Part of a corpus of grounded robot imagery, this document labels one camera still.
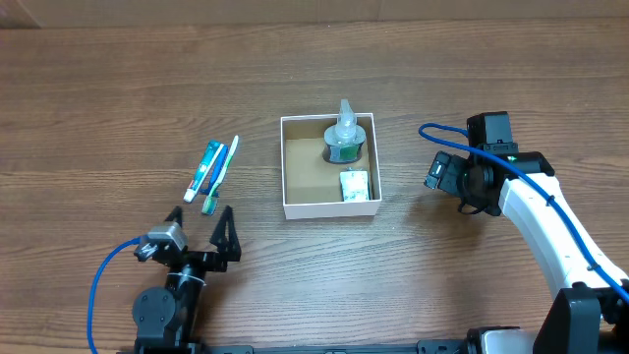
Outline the green white soap packet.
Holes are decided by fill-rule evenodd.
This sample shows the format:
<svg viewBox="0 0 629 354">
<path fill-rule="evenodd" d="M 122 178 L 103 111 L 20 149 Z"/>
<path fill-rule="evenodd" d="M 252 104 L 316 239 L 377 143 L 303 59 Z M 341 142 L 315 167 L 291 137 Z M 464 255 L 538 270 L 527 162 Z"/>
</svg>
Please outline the green white soap packet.
<svg viewBox="0 0 629 354">
<path fill-rule="evenodd" d="M 369 173 L 366 170 L 341 171 L 339 178 L 344 202 L 366 202 L 371 199 Z"/>
</svg>

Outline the clear pump soap bottle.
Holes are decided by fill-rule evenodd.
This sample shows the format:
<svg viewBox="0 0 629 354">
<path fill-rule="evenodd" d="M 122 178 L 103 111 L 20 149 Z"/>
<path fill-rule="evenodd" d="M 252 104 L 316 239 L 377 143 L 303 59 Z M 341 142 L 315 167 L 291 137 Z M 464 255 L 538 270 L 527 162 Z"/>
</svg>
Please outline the clear pump soap bottle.
<svg viewBox="0 0 629 354">
<path fill-rule="evenodd" d="M 358 117 L 347 99 L 340 102 L 336 123 L 323 135 L 325 149 L 322 157 L 333 164 L 349 164 L 362 157 L 362 146 L 367 139 L 365 129 L 358 124 Z"/>
</svg>

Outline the green white toothbrush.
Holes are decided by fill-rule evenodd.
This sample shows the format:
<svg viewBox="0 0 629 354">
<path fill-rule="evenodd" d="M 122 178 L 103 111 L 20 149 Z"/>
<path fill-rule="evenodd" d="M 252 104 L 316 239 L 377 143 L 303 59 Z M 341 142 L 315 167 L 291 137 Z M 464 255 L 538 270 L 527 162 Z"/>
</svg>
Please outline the green white toothbrush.
<svg viewBox="0 0 629 354">
<path fill-rule="evenodd" d="M 214 185 L 212 186 L 212 188 L 210 189 L 209 194 L 206 196 L 202 208 L 201 208 L 201 212 L 203 214 L 208 214 L 208 215 L 213 215 L 215 213 L 217 204 L 218 204 L 218 199 L 219 199 L 219 194 L 218 194 L 218 189 L 221 186 L 221 184 L 223 183 L 226 175 L 227 175 L 227 171 L 229 169 L 230 163 L 232 161 L 232 158 L 237 150 L 237 147 L 239 145 L 240 142 L 240 137 L 238 135 L 236 135 L 234 137 L 234 139 L 232 140 L 232 144 L 229 146 L 229 150 L 227 153 L 227 157 L 225 159 L 225 162 L 223 164 L 222 170 L 220 171 L 220 174 L 217 178 L 217 180 L 215 181 Z"/>
</svg>

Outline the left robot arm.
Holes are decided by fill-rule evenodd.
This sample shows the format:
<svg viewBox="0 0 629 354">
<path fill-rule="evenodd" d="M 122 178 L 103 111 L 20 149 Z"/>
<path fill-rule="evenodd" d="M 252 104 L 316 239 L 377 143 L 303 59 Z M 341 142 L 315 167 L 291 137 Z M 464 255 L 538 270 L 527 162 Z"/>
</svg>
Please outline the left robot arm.
<svg viewBox="0 0 629 354">
<path fill-rule="evenodd" d="M 194 337 L 200 295 L 209 272 L 224 272 L 241 259 L 234 212 L 227 206 L 209 243 L 214 251 L 192 251 L 183 231 L 183 210 L 176 206 L 166 219 L 140 239 L 134 255 L 168 267 L 165 284 L 151 287 L 136 298 L 133 318 L 137 326 L 136 353 L 206 353 Z"/>
</svg>

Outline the white cardboard box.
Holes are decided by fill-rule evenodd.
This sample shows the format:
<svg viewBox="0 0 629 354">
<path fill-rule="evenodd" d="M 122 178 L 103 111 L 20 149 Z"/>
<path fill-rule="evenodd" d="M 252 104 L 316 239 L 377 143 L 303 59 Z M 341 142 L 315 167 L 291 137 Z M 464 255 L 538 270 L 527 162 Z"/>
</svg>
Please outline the white cardboard box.
<svg viewBox="0 0 629 354">
<path fill-rule="evenodd" d="M 334 125 L 337 115 L 284 116 L 280 119 L 282 199 L 285 217 L 374 216 L 382 202 L 379 161 L 372 113 L 359 113 L 358 125 L 367 133 L 359 161 L 332 164 L 323 159 L 324 131 Z M 370 197 L 362 202 L 346 202 L 342 196 L 340 173 L 347 168 L 369 174 Z"/>
</svg>

